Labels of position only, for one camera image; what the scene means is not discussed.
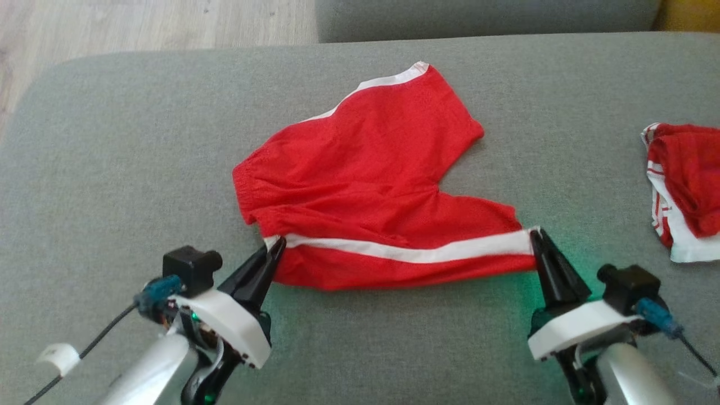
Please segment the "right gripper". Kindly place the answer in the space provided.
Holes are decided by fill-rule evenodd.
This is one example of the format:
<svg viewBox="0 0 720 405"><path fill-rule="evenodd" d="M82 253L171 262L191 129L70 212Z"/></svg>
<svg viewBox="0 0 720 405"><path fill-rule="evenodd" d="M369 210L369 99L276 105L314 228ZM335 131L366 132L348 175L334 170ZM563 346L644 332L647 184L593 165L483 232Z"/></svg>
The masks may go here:
<svg viewBox="0 0 720 405"><path fill-rule="evenodd" d="M545 361L618 326L643 320L637 314L623 315L604 300L584 303L591 296L590 288L545 230L530 231L530 243L545 307L582 304L530 334L528 344L535 361Z"/></svg>

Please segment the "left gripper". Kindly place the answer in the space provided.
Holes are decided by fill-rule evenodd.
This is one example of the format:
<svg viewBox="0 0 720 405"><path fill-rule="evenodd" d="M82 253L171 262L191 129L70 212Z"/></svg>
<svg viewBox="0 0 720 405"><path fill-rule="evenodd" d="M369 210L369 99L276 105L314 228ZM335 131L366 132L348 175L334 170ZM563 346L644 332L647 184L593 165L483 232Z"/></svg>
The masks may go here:
<svg viewBox="0 0 720 405"><path fill-rule="evenodd" d="M173 295L178 306L187 306L196 313L201 322L257 369L268 361L272 348L260 321L250 312L262 312L285 249L286 239L280 236L271 247L262 247L252 254L218 290L207 290L193 298ZM248 310L238 302L247 302Z"/></svg>

